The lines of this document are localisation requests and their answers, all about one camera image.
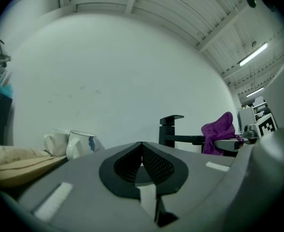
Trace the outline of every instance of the ceramic mug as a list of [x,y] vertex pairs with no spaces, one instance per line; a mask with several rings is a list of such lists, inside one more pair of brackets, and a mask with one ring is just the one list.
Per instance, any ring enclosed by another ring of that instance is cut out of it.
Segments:
[[96,135],[81,132],[77,130],[70,131],[69,143],[66,148],[66,157],[68,160],[77,157],[93,154],[95,150],[94,138]]
[[50,129],[44,137],[46,151],[54,157],[65,156],[69,141],[69,132],[60,129]]

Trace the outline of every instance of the black faucet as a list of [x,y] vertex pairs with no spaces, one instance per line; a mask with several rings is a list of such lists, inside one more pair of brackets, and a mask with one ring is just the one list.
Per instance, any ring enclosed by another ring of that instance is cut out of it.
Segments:
[[175,148],[175,142],[192,143],[201,145],[201,152],[205,145],[204,136],[177,136],[175,135],[175,119],[184,118],[182,115],[171,115],[160,119],[159,144]]

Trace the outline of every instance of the white wall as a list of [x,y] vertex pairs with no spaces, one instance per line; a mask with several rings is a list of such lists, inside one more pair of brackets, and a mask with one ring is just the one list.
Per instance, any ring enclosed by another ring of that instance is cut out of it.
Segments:
[[16,35],[31,27],[37,18],[59,7],[59,0],[12,0],[0,16],[0,39],[8,54],[19,46],[14,39]]
[[238,93],[237,93],[237,91],[235,90],[233,84],[230,83],[228,86],[229,86],[229,90],[230,90],[231,95],[232,95],[232,99],[233,99],[233,102],[234,102],[234,105],[235,105],[235,109],[236,109],[236,111],[238,112],[239,109],[242,109],[242,105],[241,105],[241,103],[240,103],[240,101],[239,101]]
[[226,111],[238,126],[229,89],[204,58],[131,18],[63,17],[26,40],[8,69],[15,107],[9,143],[16,146],[43,148],[50,127],[96,134],[105,148],[158,142],[159,119],[173,114],[185,116],[176,121],[180,135],[201,135]]

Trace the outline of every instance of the fluorescent light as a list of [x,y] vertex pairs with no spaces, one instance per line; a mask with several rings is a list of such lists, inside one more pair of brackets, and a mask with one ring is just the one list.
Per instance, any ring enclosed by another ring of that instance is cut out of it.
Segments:
[[253,93],[250,93],[249,95],[246,95],[246,97],[251,96],[251,95],[255,94],[256,92],[259,92],[259,91],[261,91],[261,90],[263,90],[263,89],[264,89],[264,87],[262,87],[262,88],[256,90],[256,91],[253,92]]
[[255,50],[253,53],[251,53],[248,57],[246,57],[245,59],[243,59],[239,65],[243,66],[244,64],[246,64],[247,62],[249,62],[250,60],[252,60],[254,57],[256,57],[259,53],[261,53],[264,49],[266,49],[268,46],[268,43],[264,43],[262,46],[260,46],[257,50]]

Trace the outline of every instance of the purple cloth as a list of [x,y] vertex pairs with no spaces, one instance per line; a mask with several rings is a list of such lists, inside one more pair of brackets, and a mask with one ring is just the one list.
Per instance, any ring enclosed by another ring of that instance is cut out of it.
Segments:
[[232,124],[233,116],[230,112],[224,113],[217,121],[204,125],[201,128],[205,136],[204,154],[222,156],[224,151],[214,146],[215,140],[230,139],[239,137],[235,135],[235,129]]

